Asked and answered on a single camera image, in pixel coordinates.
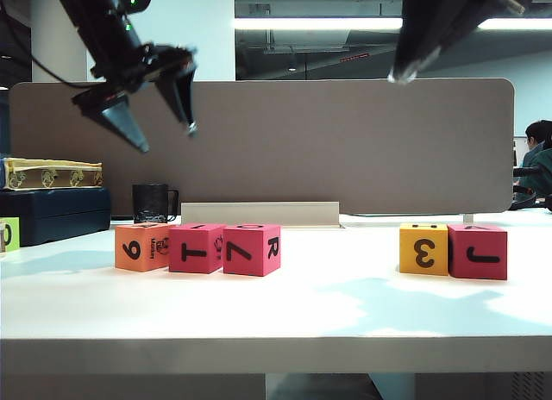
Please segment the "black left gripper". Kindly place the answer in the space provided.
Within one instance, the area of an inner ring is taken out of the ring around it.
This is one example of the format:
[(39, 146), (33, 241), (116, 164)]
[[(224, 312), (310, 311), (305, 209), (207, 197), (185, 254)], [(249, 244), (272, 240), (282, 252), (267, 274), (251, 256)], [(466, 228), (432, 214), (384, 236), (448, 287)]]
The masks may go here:
[(196, 71), (194, 52), (183, 47), (146, 44), (138, 50), (137, 61), (111, 72), (102, 84), (72, 98), (88, 117), (124, 139), (141, 153), (149, 144), (129, 109), (127, 98), (115, 98), (135, 93), (144, 84), (153, 83), (175, 118), (181, 122), (189, 137), (198, 131), (192, 112), (191, 85)]

